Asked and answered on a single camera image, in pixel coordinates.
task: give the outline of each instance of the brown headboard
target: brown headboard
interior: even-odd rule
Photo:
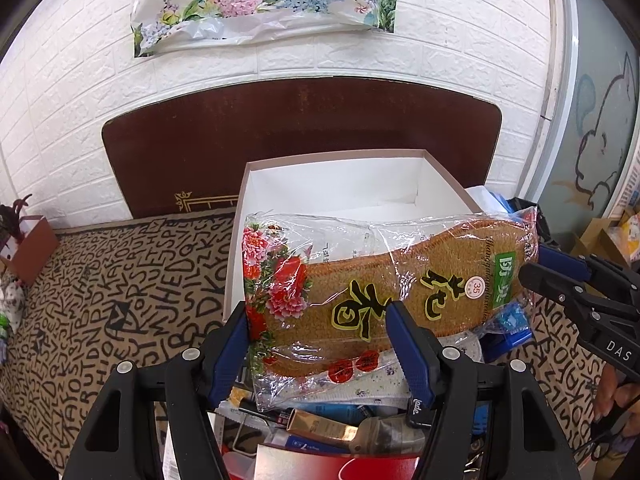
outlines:
[[[499,108],[391,80],[323,77],[212,88],[109,120],[102,140],[134,218],[228,206],[244,165],[285,155],[425,149],[464,187],[484,184]]]

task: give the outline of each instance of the black cable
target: black cable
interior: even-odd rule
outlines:
[[[628,402],[625,406],[624,406],[624,412],[628,412],[629,409],[631,409],[631,407],[636,403],[640,401],[640,394],[637,394],[634,399],[631,402]],[[574,456],[577,455],[578,453],[583,452],[585,449],[587,449],[589,446],[592,446],[593,444],[599,443],[601,440],[603,440],[605,437],[607,437],[607,440],[609,440],[610,442],[616,438],[620,433],[622,432],[622,430],[620,430],[619,432],[613,434],[611,433],[611,430],[607,430],[604,431],[602,434],[597,435],[597,436],[592,436],[587,442],[585,442],[584,444],[582,444],[581,446],[578,446],[576,449],[574,449]],[[598,457],[598,460],[600,460],[601,458],[604,458],[605,455],[607,453],[605,453],[603,456]]]

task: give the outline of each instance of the red circular seal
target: red circular seal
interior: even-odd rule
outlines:
[[[345,383],[353,377],[353,364],[348,359],[337,361],[329,366],[328,373],[334,383]]]
[[[378,357],[380,354],[375,350],[367,350],[356,361],[356,368],[361,372],[372,372],[378,368]]]

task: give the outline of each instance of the finger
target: finger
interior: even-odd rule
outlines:
[[[622,428],[622,436],[636,436],[640,434],[640,413],[633,413]]]
[[[618,406],[625,408],[638,395],[640,395],[640,384],[625,384],[616,390],[613,397]],[[631,413],[640,413],[640,401],[631,406],[629,411]]]
[[[602,369],[602,376],[598,383],[598,391],[596,400],[593,405],[594,416],[596,419],[609,415],[613,408],[613,396],[618,387],[618,377],[616,369],[610,364],[605,364]]]

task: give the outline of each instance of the green label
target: green label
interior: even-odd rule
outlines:
[[[503,306],[511,299],[511,280],[515,263],[515,252],[495,255],[494,308]]]

